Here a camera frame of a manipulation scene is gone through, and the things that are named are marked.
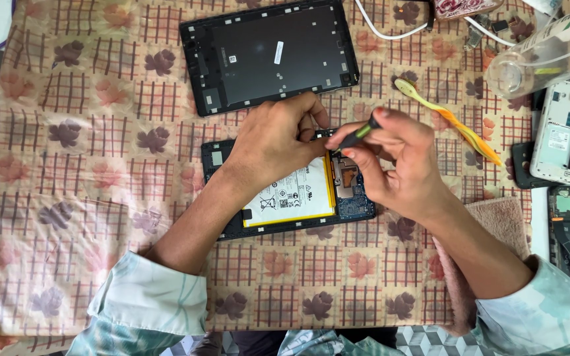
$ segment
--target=screwdriver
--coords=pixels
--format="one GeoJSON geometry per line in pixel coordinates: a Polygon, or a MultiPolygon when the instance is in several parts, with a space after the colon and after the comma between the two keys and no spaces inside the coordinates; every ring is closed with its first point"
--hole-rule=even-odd
{"type": "Polygon", "coordinates": [[[362,141],[372,129],[379,129],[381,126],[377,123],[373,117],[373,112],[370,113],[370,118],[364,126],[346,135],[342,143],[337,147],[336,153],[344,150],[348,147],[355,146],[358,142],[362,141]]]}

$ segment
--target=floral tablecloth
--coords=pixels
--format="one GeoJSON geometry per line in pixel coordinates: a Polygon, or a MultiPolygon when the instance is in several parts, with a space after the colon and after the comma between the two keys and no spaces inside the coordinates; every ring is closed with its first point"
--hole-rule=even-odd
{"type": "MultiPolygon", "coordinates": [[[[260,0],[20,0],[0,75],[0,351],[67,349],[86,308],[127,251],[144,252],[203,188],[200,145],[236,136],[247,111],[196,115],[178,36],[181,21],[256,8],[260,0]]],[[[426,3],[366,1],[376,27],[397,35],[426,20],[426,3]]],[[[375,106],[436,130],[444,181],[464,202],[530,194],[476,154],[447,121],[403,96],[396,77],[451,109],[503,158],[531,135],[527,99],[497,98],[483,70],[502,49],[463,51],[465,21],[399,41],[367,28],[344,3],[360,85],[322,94],[331,127],[375,106]]],[[[510,0],[510,41],[534,31],[510,0]]],[[[443,270],[428,231],[378,207],[371,221],[218,243],[208,278],[209,329],[354,328],[446,324],[443,270]]]]}

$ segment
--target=patterned shirt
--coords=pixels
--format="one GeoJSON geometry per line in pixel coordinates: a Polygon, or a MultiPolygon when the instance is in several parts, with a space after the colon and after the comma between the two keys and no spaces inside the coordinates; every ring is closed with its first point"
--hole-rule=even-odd
{"type": "MultiPolygon", "coordinates": [[[[538,270],[520,291],[477,300],[480,344],[502,355],[570,355],[570,279],[535,256],[538,270]]],[[[159,355],[186,335],[203,335],[206,279],[129,252],[109,273],[87,312],[91,324],[67,353],[159,355]]],[[[372,338],[352,343],[333,330],[288,331],[280,356],[403,356],[372,338]]]]}

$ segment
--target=toothbrush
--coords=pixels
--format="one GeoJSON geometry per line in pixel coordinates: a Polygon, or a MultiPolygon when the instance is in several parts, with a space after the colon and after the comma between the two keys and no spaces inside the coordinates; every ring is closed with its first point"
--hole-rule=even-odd
{"type": "Polygon", "coordinates": [[[400,89],[400,91],[404,95],[410,96],[411,98],[419,101],[426,107],[439,112],[442,117],[450,121],[454,125],[454,127],[456,127],[457,130],[459,130],[461,135],[468,141],[468,143],[470,143],[470,145],[475,150],[477,150],[477,152],[482,154],[489,161],[493,162],[495,165],[499,166],[503,165],[503,163],[500,161],[500,157],[498,157],[496,152],[492,150],[491,147],[487,143],[485,143],[485,141],[483,141],[479,137],[479,135],[477,135],[474,131],[472,131],[468,126],[461,124],[461,122],[457,120],[457,118],[450,110],[444,108],[443,106],[432,104],[431,102],[426,101],[417,93],[415,87],[404,79],[400,78],[395,79],[395,86],[397,86],[397,88],[400,89]]]}

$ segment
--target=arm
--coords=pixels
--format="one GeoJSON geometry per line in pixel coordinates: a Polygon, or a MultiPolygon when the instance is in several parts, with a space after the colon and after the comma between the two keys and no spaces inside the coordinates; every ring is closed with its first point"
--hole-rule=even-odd
{"type": "MultiPolygon", "coordinates": [[[[382,129],[343,153],[371,200],[421,223],[459,266],[478,298],[472,334],[503,355],[570,355],[570,279],[535,256],[520,261],[474,220],[441,180],[430,127],[399,111],[373,115],[382,129]],[[384,171],[378,157],[395,169],[384,171]]],[[[340,128],[327,148],[362,124],[340,128]]]]}
{"type": "Polygon", "coordinates": [[[313,93],[267,102],[245,118],[226,162],[169,231],[141,257],[111,269],[69,355],[159,355],[181,335],[204,333],[206,279],[196,276],[226,224],[269,184],[326,152],[310,142],[313,119],[329,125],[313,93]]]}

